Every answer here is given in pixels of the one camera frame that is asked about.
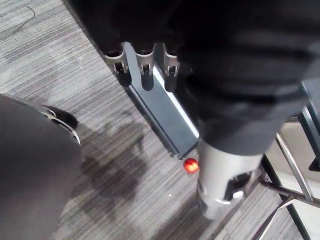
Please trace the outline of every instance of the metal bar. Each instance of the metal bar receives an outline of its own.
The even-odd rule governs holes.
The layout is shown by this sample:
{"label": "metal bar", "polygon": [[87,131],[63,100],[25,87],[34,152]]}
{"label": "metal bar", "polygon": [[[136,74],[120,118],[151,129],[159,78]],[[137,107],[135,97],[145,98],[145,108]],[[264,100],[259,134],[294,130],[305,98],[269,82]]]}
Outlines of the metal bar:
{"label": "metal bar", "polygon": [[298,201],[300,202],[303,202],[303,203],[306,203],[306,204],[309,204],[311,206],[314,206],[314,207],[317,207],[317,208],[320,208],[320,199],[318,198],[313,198],[312,201],[308,200],[306,198],[305,195],[303,195],[302,193],[298,192],[298,191],[294,191],[294,190],[291,190],[291,189],[287,189],[283,186],[277,186],[269,181],[262,181],[261,182],[261,185],[272,190],[272,191],[275,191],[279,194],[282,194],[282,195],[285,195],[285,196],[289,196],[289,195],[292,195],[295,197],[295,199],[297,199]]}
{"label": "metal bar", "polygon": [[263,222],[263,224],[259,227],[258,231],[252,237],[253,240],[261,240],[265,234],[267,233],[268,229],[270,228],[273,220],[275,219],[276,213],[278,210],[285,208],[286,206],[292,204],[296,198],[293,195],[289,195],[285,200],[283,200],[276,209],[267,217],[267,219]]}
{"label": "metal bar", "polygon": [[296,161],[295,161],[294,157],[292,156],[292,154],[290,153],[284,139],[280,136],[279,133],[277,133],[275,136],[275,140],[278,143],[286,161],[288,162],[288,164],[293,172],[293,175],[295,176],[296,180],[298,181],[298,183],[302,189],[302,192],[305,195],[305,198],[308,201],[312,202],[314,197],[312,195],[311,189],[310,189],[306,179],[302,175],[301,171],[299,170],[299,168],[296,164]]}

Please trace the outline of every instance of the person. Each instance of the person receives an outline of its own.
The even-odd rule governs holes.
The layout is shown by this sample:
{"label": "person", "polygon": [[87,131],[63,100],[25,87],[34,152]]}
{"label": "person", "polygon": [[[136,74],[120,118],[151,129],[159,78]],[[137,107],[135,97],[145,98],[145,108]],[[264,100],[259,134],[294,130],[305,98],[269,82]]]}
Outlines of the person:
{"label": "person", "polygon": [[[76,126],[72,115],[54,109]],[[80,172],[81,147],[57,122],[0,94],[1,240],[47,240],[58,224]]]}

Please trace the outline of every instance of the pant leg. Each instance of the pant leg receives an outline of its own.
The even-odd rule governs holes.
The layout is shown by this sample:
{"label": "pant leg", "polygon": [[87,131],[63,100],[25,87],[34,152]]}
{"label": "pant leg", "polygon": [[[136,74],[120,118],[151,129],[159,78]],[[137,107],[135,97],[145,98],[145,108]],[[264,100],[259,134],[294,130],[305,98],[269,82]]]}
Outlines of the pant leg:
{"label": "pant leg", "polygon": [[68,131],[0,95],[0,239],[48,240],[80,163]]}

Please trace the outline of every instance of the leg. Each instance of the leg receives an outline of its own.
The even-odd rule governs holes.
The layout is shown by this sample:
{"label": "leg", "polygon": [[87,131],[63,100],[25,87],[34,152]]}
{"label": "leg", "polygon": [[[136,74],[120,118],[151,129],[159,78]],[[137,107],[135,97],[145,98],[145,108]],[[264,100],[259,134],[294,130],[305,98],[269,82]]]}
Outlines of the leg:
{"label": "leg", "polygon": [[33,108],[0,95],[0,154],[0,239],[49,239],[79,174],[79,144]]}

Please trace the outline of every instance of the metal pole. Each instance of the metal pole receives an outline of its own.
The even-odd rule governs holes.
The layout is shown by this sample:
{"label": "metal pole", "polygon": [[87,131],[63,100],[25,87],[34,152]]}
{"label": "metal pole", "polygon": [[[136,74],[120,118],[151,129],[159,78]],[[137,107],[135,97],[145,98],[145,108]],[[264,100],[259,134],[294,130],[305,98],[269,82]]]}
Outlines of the metal pole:
{"label": "metal pole", "polygon": [[318,198],[314,197],[312,201],[309,201],[302,193],[300,193],[298,191],[293,191],[293,190],[287,189],[283,186],[277,186],[269,181],[262,181],[261,185],[272,190],[272,191],[275,191],[279,194],[285,195],[285,196],[292,195],[295,197],[296,200],[298,200],[300,202],[303,202],[303,203],[312,205],[314,207],[320,208],[320,199],[318,199]]}
{"label": "metal pole", "polygon": [[263,222],[263,224],[259,227],[258,231],[252,237],[252,240],[262,240],[262,238],[267,233],[268,229],[271,226],[271,223],[275,219],[276,213],[278,210],[292,204],[296,198],[292,195],[289,195],[283,202],[279,204],[279,206],[268,216],[268,218]]}
{"label": "metal pole", "polygon": [[290,153],[284,139],[280,136],[279,133],[277,133],[275,136],[275,140],[278,143],[286,161],[288,162],[288,164],[293,172],[293,175],[295,176],[296,180],[298,181],[298,183],[302,189],[302,192],[305,195],[305,198],[308,201],[312,202],[314,197],[312,195],[311,189],[310,189],[306,179],[304,178],[304,176],[300,172],[300,170],[296,164],[296,161],[295,161],[294,157],[292,156],[292,154]]}

